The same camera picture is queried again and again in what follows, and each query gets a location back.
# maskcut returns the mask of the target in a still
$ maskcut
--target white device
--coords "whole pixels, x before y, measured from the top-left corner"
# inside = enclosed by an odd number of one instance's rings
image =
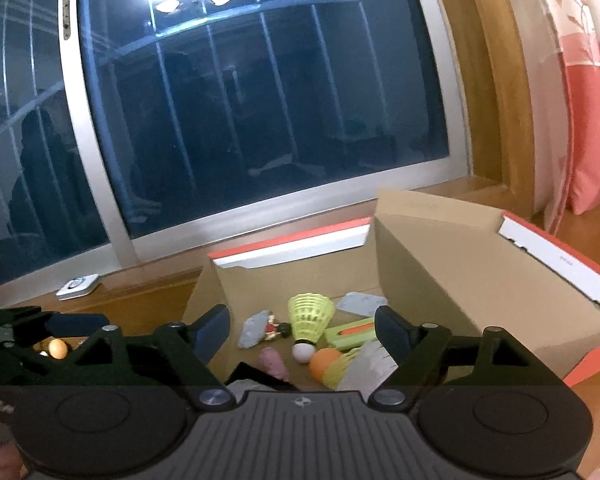
[[[56,297],[60,301],[72,300],[73,298],[80,298],[91,294],[96,287],[100,285],[100,275],[90,274],[89,276],[82,276],[75,278],[67,283],[63,288],[56,292]]]

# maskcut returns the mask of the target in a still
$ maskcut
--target pink toy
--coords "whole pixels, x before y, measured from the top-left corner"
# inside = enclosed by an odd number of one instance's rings
[[[260,353],[260,364],[262,364],[267,374],[281,381],[289,381],[289,370],[286,369],[285,362],[277,350],[271,347],[265,348]]]

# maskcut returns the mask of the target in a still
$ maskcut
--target glass window pane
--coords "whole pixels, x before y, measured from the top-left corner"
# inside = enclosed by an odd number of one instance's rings
[[[418,0],[79,1],[96,134],[134,238],[448,156]]]
[[[0,0],[0,285],[107,243],[69,118],[57,0]]]

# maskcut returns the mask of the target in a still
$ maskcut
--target ribbed black surface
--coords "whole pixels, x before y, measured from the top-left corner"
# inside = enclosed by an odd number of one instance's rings
[[[32,480],[48,480],[41,474]],[[252,392],[203,415],[167,460],[130,480],[468,480],[427,447],[410,420],[357,393]],[[561,480],[576,480],[576,475]]]

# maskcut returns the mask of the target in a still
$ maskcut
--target silver bolt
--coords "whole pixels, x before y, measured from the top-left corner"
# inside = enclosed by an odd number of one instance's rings
[[[385,389],[374,393],[374,399],[381,406],[398,406],[406,400],[406,397],[400,390]]]
[[[2,402],[0,400],[0,412],[1,413],[9,413],[9,415],[11,415],[11,413],[13,413],[15,411],[15,408],[13,406],[11,406],[10,404],[7,404],[6,402]]]
[[[200,402],[205,406],[222,406],[231,401],[231,394],[227,390],[215,388],[213,390],[205,390],[200,394]]]

